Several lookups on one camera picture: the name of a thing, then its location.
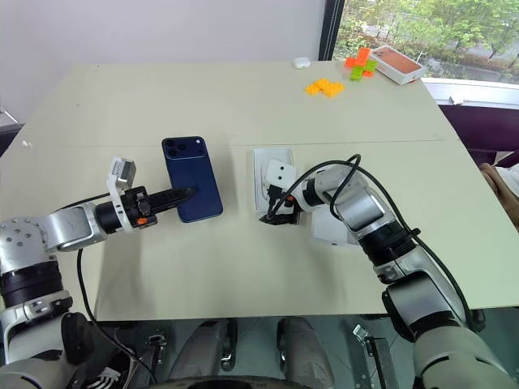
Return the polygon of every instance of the smartphone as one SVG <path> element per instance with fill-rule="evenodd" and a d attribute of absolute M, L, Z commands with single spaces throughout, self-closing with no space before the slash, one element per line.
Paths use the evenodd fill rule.
<path fill-rule="evenodd" d="M 224 208 L 204 139 L 166 138 L 162 140 L 162 151 L 171 186 L 196 190 L 193 197 L 177 207 L 180 220 L 189 223 L 220 215 Z"/>

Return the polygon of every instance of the window frame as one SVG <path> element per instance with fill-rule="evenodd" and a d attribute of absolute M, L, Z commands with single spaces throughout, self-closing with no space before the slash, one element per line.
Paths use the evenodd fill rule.
<path fill-rule="evenodd" d="M 345 0 L 326 0 L 319 60 L 330 61 L 337 42 Z M 422 78 L 438 105 L 519 109 L 519 85 L 472 79 Z"/>

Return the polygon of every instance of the black cable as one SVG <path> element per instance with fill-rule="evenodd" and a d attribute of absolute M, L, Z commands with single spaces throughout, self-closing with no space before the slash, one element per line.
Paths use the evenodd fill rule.
<path fill-rule="evenodd" d="M 352 160 L 355 160 L 354 165 L 352 166 L 352 169 L 346 176 L 346 178 L 341 182 L 335 193 L 333 194 L 332 200 L 330 201 L 330 212 L 332 213 L 333 217 L 335 217 L 337 220 L 342 221 L 342 218 L 335 212 L 335 202 L 337 201 L 337 198 L 342 193 L 342 190 L 346 187 L 348 182 L 350 182 L 350 179 L 354 176 L 355 172 L 358 169 L 358 166 L 360 165 L 361 156 L 360 154 L 355 154 L 354 156 L 351 156 L 348 158 L 345 162 L 351 163 Z"/>
<path fill-rule="evenodd" d="M 79 249 L 78 255 L 77 255 L 79 288 L 81 289 L 81 295 L 83 296 L 84 307 L 85 307 L 85 310 L 87 311 L 87 315 L 90 318 L 90 321 L 92 322 L 93 326 L 106 338 L 106 340 L 108 340 L 111 344 L 113 344 L 115 347 L 117 347 L 119 350 L 121 350 L 121 352 L 124 353 L 131 360 L 137 362 L 141 367 L 143 367 L 148 372 L 153 383 L 157 383 L 157 379 L 155 378 L 155 375 L 153 374 L 152 370 L 149 367 L 147 367 L 146 364 L 144 364 L 137 356 L 130 353 L 123 344 L 117 342 L 116 339 L 114 339 L 112 336 L 110 336 L 108 334 L 108 332 L 103 330 L 101 328 L 100 324 L 97 322 L 96 318 L 94 317 L 92 311 L 90 310 L 90 304 L 88 304 L 87 290 L 84 287 L 83 271 L 81 270 L 82 257 L 83 257 L 83 249 Z"/>
<path fill-rule="evenodd" d="M 463 306 L 463 312 L 465 313 L 465 320 L 467 322 L 467 327 L 471 330 L 476 332 L 475 325 L 474 325 L 474 318 L 472 316 L 472 313 L 470 311 L 469 305 L 467 303 L 467 300 L 465 299 L 465 295 L 461 291 L 460 285 L 456 282 L 456 279 L 454 278 L 453 274 L 449 271 L 447 266 L 444 264 L 444 262 L 436 255 L 436 253 L 427 245 L 425 244 L 422 239 L 420 239 L 417 235 L 418 232 L 416 230 L 413 230 L 409 227 L 409 225 L 405 222 L 404 216 L 401 214 L 400 209 L 398 209 L 397 204 L 392 199 L 391 195 L 388 193 L 388 191 L 384 188 L 384 186 L 377 180 L 371 173 L 369 173 L 364 168 L 361 168 L 358 164 L 360 163 L 360 155 L 355 154 L 354 156 L 350 157 L 348 160 L 328 160 L 326 162 L 322 162 L 320 164 L 317 164 L 313 168 L 307 170 L 301 177 L 299 177 L 295 183 L 283 194 L 281 197 L 281 200 L 278 202 L 278 204 L 272 209 L 272 212 L 269 212 L 269 216 L 274 216 L 277 212 L 277 210 L 280 208 L 280 206 L 283 204 L 285 199 L 290 196 L 292 191 L 303 182 L 305 178 L 310 176 L 310 174 L 314 173 L 316 170 L 323 168 L 324 166 L 329 165 L 346 165 L 349 166 L 351 171 L 348 173 L 344 181 L 339 185 L 337 188 L 337 191 L 333 195 L 333 197 L 330 200 L 330 212 L 334 217 L 336 217 L 339 220 L 342 220 L 342 218 L 339 217 L 338 214 L 335 213 L 335 210 L 333 209 L 333 206 L 335 205 L 335 200 L 337 200 L 337 197 L 341 193 L 341 191 L 345 188 L 348 181 L 353 177 L 356 170 L 358 170 L 360 173 L 362 173 L 364 176 L 370 179 L 371 182 L 375 184 L 375 186 L 380 190 L 382 195 L 386 198 L 386 200 L 389 203 L 389 206 L 391 207 L 392 211 L 395 214 L 395 217 L 398 219 L 404 230 L 414 239 L 414 241 L 421 246 L 428 254 L 431 256 L 432 260 L 436 262 L 438 267 L 444 272 L 445 276 L 447 277 L 448 281 L 453 286 L 454 290 L 456 291 L 457 296 L 460 298 L 461 305 Z"/>
<path fill-rule="evenodd" d="M 110 196 L 110 193 L 103 193 L 103 194 L 98 194 L 97 196 L 93 196 L 93 197 L 89 197 L 87 199 L 83 199 L 83 200 L 80 200 L 80 201 L 76 201 L 75 203 L 71 203 L 71 204 L 68 204 L 66 205 L 65 207 L 61 207 L 59 209 L 65 209 L 65 208 L 70 208 L 70 207 L 75 207 L 76 205 L 80 205 L 82 203 L 87 203 L 89 201 L 94 201 L 94 200 L 98 200 L 98 199 L 102 199 L 103 197 L 108 197 Z"/>

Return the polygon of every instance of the white table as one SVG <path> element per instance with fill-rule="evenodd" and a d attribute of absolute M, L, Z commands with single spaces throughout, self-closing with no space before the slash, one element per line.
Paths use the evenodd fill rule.
<path fill-rule="evenodd" d="M 150 229 L 87 248 L 84 277 L 99 319 L 379 313 L 384 287 L 362 251 L 313 241 L 309 217 L 273 227 L 254 213 L 254 148 L 286 145 L 300 169 L 359 152 L 472 307 L 517 305 L 517 232 L 425 88 L 380 75 L 351 83 L 345 74 L 335 62 L 305 71 L 284 63 L 77 67 L 0 158 L 0 220 L 104 192 L 113 155 L 135 160 L 135 185 L 164 190 L 160 141 L 202 135 L 224 214 L 183 224 L 165 212 Z M 321 76 L 342 79 L 346 90 L 332 100 L 308 96 L 302 88 Z M 82 311 L 75 254 L 58 257 Z"/>

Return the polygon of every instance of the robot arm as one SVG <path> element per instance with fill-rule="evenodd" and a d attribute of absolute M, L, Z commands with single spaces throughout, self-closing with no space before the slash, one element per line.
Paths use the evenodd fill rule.
<path fill-rule="evenodd" d="M 471 319 L 466 316 L 470 314 L 468 307 L 464 308 L 462 297 L 424 250 L 425 245 L 404 228 L 360 172 L 372 176 L 343 161 L 321 165 L 331 167 L 309 175 L 294 187 L 295 168 L 271 162 L 267 171 L 270 193 L 278 194 L 285 206 L 307 212 L 329 206 L 335 198 L 336 215 L 355 236 L 380 281 L 388 286 L 382 299 L 395 329 L 416 342 L 414 367 L 423 387 L 517 387 L 488 346 L 467 327 Z M 261 220 L 278 224 L 275 209 L 271 207 Z"/>
<path fill-rule="evenodd" d="M 148 194 L 143 186 L 131 188 L 134 176 L 134 162 L 116 157 L 107 179 L 110 201 L 84 200 L 47 216 L 0 223 L 0 294 L 6 308 L 0 313 L 6 363 L 1 388 L 68 387 L 92 351 L 87 319 L 69 312 L 72 298 L 63 290 L 55 252 L 154 225 L 157 213 L 195 193 L 183 188 Z"/>

